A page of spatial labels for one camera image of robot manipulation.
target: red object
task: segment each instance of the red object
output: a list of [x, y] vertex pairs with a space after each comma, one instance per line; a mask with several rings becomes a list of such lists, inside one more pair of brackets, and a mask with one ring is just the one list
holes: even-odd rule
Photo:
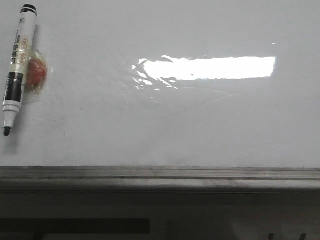
[[39, 59], [32, 59], [29, 62], [26, 85], [31, 87], [40, 84], [46, 77], [45, 63]]

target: metal frame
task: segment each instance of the metal frame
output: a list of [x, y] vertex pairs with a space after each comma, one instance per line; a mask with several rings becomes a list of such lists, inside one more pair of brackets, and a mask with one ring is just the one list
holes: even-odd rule
[[0, 192], [320, 192], [320, 169], [0, 167]]

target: whiteboard marker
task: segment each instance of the whiteboard marker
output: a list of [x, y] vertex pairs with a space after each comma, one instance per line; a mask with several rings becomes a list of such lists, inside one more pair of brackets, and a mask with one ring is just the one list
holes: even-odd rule
[[34, 6], [30, 4], [23, 5], [20, 12], [18, 30], [15, 35], [10, 72], [3, 100], [5, 136], [10, 134], [16, 115], [22, 107], [29, 54], [35, 34], [37, 15], [37, 9]]

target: whiteboard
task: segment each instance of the whiteboard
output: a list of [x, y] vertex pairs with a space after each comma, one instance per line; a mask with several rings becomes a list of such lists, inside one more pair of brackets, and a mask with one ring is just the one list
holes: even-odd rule
[[[0, 0], [3, 93], [24, 3]], [[47, 81], [1, 166], [320, 167], [320, 1], [29, 3]]]

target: metal ledge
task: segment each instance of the metal ledge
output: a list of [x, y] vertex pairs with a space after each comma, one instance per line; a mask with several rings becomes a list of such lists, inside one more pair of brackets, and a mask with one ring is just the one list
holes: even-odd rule
[[0, 192], [320, 192], [320, 169], [0, 167]]

